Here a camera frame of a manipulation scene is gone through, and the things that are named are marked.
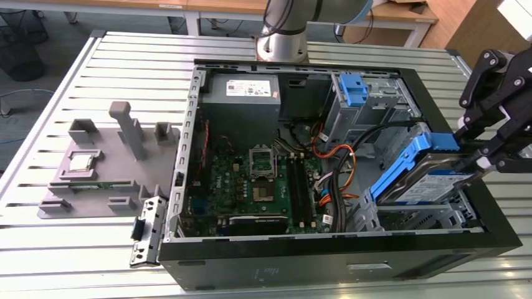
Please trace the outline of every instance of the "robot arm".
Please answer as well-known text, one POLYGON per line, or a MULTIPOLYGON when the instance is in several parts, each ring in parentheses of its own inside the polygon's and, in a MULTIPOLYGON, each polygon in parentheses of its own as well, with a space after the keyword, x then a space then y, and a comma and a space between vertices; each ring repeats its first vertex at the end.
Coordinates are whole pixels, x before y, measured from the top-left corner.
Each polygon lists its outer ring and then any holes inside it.
POLYGON ((347 24, 363 18, 372 0, 269 0, 257 57, 269 62, 301 62, 307 58, 307 22, 347 24))
POLYGON ((416 137, 367 191, 379 204, 435 202, 495 170, 532 173, 532 48, 481 53, 460 106, 457 132, 416 137), (503 121, 495 137, 476 139, 503 121))

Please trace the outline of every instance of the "expansion slot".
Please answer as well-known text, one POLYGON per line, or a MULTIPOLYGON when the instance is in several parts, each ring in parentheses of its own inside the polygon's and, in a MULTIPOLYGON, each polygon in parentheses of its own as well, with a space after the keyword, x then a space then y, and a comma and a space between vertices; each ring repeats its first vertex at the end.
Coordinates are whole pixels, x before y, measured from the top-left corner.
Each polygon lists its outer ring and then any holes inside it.
POLYGON ((292 224, 300 227, 311 226, 311 196, 308 194, 307 171, 301 158, 288 159, 287 173, 292 203, 292 224))

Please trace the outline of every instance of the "aluminum table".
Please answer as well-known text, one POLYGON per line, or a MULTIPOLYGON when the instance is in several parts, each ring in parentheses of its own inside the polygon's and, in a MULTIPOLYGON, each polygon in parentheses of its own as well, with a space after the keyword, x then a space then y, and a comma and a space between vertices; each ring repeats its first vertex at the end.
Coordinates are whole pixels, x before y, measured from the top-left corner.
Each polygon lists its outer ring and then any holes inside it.
MULTIPOLYGON (((443 50, 308 43, 313 64, 416 69, 456 129, 469 70, 443 50)), ((132 217, 41 220, 37 204, 69 144, 75 118, 116 126, 107 109, 128 100, 144 126, 181 126, 193 59, 253 60, 251 39, 108 32, 89 38, 0 180, 0 298, 531 298, 532 174, 485 178, 523 247, 428 280, 187 293, 163 267, 129 269, 132 217)))

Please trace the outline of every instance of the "black cable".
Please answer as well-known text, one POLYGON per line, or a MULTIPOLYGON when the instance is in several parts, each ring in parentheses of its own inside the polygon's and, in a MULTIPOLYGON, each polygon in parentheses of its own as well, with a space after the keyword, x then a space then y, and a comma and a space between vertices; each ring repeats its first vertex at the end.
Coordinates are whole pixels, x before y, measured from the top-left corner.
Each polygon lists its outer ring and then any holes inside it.
MULTIPOLYGON (((369 22, 368 22, 368 26, 364 30, 363 38, 357 42, 353 42, 353 44, 360 44, 369 37, 369 35, 373 31, 373 23, 375 23, 375 16, 373 16, 373 9, 371 9, 369 10, 369 22)), ((336 41, 340 44, 343 44, 343 42, 339 40, 339 37, 336 36, 336 24, 332 25, 332 34, 335 35, 336 41)))
MULTIPOLYGON (((216 26, 216 24, 211 21, 211 19, 207 19, 207 20, 208 20, 208 22, 209 22, 213 26, 216 26)), ((225 19, 224 22, 220 22, 219 20, 216 20, 216 23, 225 24, 227 21, 229 21, 229 19, 225 19)))
POLYGON ((244 22, 244 20, 240 21, 240 24, 239 24, 239 26, 236 26, 235 30, 225 34, 227 37, 229 37, 231 34, 233 34, 235 32, 239 31, 239 28, 240 28, 243 22, 244 22))
MULTIPOLYGON (((268 0, 268 4, 265 5, 265 11, 264 11, 264 16, 263 16, 263 23, 264 24, 267 23, 265 19, 267 19, 267 12, 268 12, 269 5, 271 5, 271 0, 268 0)), ((293 8, 293 0, 291 0, 289 2, 285 3, 283 15, 281 15, 281 17, 279 19, 279 22, 273 26, 273 30, 268 34, 261 34, 260 37, 272 36, 273 34, 276 34, 279 32, 279 29, 284 26, 284 24, 285 24, 285 22, 288 20, 288 17, 291 16, 292 8, 293 8)))
POLYGON ((296 144, 299 145, 300 148, 303 148, 305 153, 309 153, 311 151, 308 150, 308 145, 304 145, 303 142, 299 140, 296 133, 293 132, 295 129, 295 122, 296 120, 291 121, 291 123, 288 124, 288 132, 291 133, 291 137, 293 139, 293 141, 296 141, 296 144))
MULTIPOLYGON (((373 136, 373 134, 377 133, 379 131, 381 131, 387 128, 396 127, 396 126, 404 126, 404 127, 415 126, 420 122, 423 122, 421 119, 400 120, 400 121, 391 121, 389 123, 384 123, 381 125, 376 125, 376 126, 371 127, 368 130, 364 131, 364 133, 361 133, 359 138, 355 140, 355 142, 351 146, 353 152, 356 152, 356 150, 359 149, 359 146, 364 142, 367 142, 369 140, 369 138, 373 136)), ((345 161, 348 160, 348 157, 349 157, 349 151, 341 157, 339 165, 336 166, 337 169, 341 169, 341 166, 345 163, 345 161)))
POLYGON ((353 42, 353 44, 360 44, 369 37, 369 35, 371 35, 372 31, 373 31, 373 21, 375 21, 373 9, 371 9, 369 10, 369 24, 368 24, 368 26, 365 28, 364 36, 357 42, 353 42))
MULTIPOLYGON (((391 121, 389 123, 384 123, 381 125, 373 126, 371 129, 364 131, 364 133, 359 136, 356 141, 352 144, 352 150, 356 152, 359 149, 359 146, 364 144, 369 140, 369 138, 381 130, 385 128, 396 127, 396 126, 415 126, 417 123, 420 123, 423 120, 405 120, 405 121, 391 121)), ((341 229, 345 229, 345 203, 343 202, 341 194, 340 194, 340 186, 339 186, 339 175, 340 175, 340 169, 345 161, 348 160, 351 151, 348 151, 344 156, 340 159, 340 162, 333 169, 331 180, 329 180, 329 195, 331 195, 331 201, 337 202, 337 217, 340 218, 340 223, 339 223, 339 229, 340 232, 343 231, 341 229)))

